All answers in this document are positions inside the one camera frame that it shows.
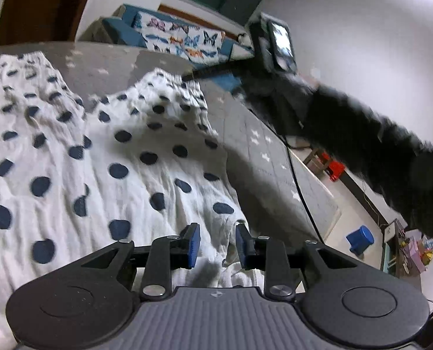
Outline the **black sleeved right forearm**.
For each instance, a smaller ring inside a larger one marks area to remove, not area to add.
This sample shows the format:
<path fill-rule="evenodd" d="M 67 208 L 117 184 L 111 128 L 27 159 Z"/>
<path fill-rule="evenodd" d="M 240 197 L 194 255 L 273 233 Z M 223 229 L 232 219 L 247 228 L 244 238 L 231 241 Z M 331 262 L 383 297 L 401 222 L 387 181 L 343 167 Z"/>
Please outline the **black sleeved right forearm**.
<path fill-rule="evenodd" d="M 319 86 L 302 119 L 309 141 L 365 181 L 407 224 L 433 238 L 433 145 L 346 94 Z"/>

